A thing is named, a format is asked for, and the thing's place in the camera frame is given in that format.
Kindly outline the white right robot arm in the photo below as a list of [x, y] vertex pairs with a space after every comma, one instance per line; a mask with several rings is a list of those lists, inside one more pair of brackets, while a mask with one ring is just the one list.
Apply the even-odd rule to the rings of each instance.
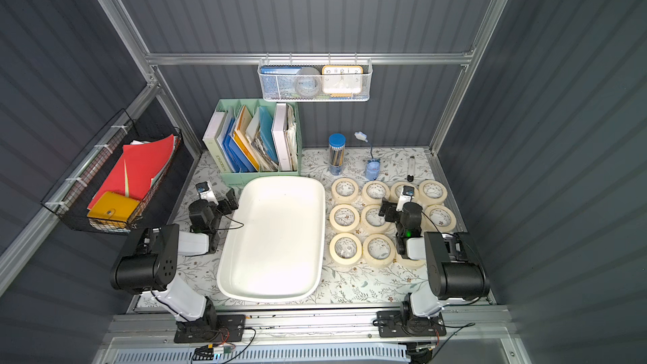
[[398, 311], [380, 311], [374, 320], [382, 338], [445, 335], [441, 312], [490, 293], [490, 280], [469, 234], [422, 230], [426, 217], [415, 202], [382, 201], [379, 215], [396, 226], [395, 249], [402, 261], [424, 264], [427, 283], [408, 293]]

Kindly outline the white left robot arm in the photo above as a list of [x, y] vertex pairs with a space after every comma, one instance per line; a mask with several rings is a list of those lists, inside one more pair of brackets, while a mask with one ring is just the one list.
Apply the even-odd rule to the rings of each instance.
[[177, 224], [132, 230], [111, 269], [111, 286], [131, 295], [149, 296], [173, 315], [179, 332], [218, 330], [217, 314], [207, 297], [195, 292], [178, 274], [180, 257], [195, 257], [217, 251], [221, 233], [241, 229], [223, 227], [239, 208], [235, 190], [217, 199], [202, 182], [196, 186], [199, 199], [189, 205], [190, 230]]

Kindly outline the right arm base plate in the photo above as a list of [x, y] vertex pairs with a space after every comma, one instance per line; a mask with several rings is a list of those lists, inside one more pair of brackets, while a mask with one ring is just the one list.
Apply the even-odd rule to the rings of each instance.
[[446, 328], [439, 323], [438, 317], [419, 318], [404, 315], [398, 310], [377, 312], [372, 325], [378, 328], [381, 338], [432, 337], [446, 335]]

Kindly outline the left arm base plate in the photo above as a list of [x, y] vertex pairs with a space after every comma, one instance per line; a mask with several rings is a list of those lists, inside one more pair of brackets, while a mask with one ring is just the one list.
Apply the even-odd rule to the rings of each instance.
[[199, 318], [191, 322], [177, 322], [174, 342], [176, 344], [216, 344], [239, 342], [245, 329], [246, 316], [243, 314], [217, 315]]

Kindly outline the cream masking tape roll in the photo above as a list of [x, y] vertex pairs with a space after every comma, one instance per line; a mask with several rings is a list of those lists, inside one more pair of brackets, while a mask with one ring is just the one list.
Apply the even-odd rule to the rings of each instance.
[[361, 214], [350, 204], [340, 204], [332, 208], [329, 220], [335, 232], [351, 233], [359, 226]]
[[396, 255], [396, 262], [403, 266], [404, 268], [415, 271], [418, 270], [422, 267], [426, 266], [426, 261], [425, 260], [410, 260], [410, 259], [405, 259], [402, 257], [400, 254]]
[[372, 234], [365, 239], [362, 252], [369, 266], [382, 269], [394, 262], [396, 249], [392, 240], [386, 235]]
[[413, 183], [410, 183], [407, 181], [399, 181], [394, 183], [391, 186], [389, 200], [391, 202], [397, 203], [401, 195], [403, 195], [403, 191], [405, 187], [411, 187], [414, 190], [414, 195], [412, 197], [412, 200], [414, 202], [417, 202], [419, 200], [419, 195], [420, 195], [418, 187], [415, 186]]
[[443, 205], [448, 198], [448, 190], [436, 180], [424, 180], [419, 185], [419, 201], [423, 207]]
[[388, 185], [379, 180], [369, 181], [362, 187], [362, 205], [381, 205], [384, 200], [390, 200], [390, 195]]
[[342, 266], [351, 266], [362, 257], [362, 242], [354, 234], [336, 234], [330, 241], [332, 260]]
[[336, 180], [332, 184], [331, 191], [335, 205], [352, 204], [360, 195], [360, 189], [357, 182], [346, 177]]
[[449, 234], [457, 225], [455, 214], [442, 205], [432, 205], [426, 208], [425, 217], [422, 219], [424, 232], [438, 232]]
[[364, 207], [361, 214], [361, 226], [367, 234], [385, 234], [392, 224], [380, 216], [381, 206], [372, 204]]

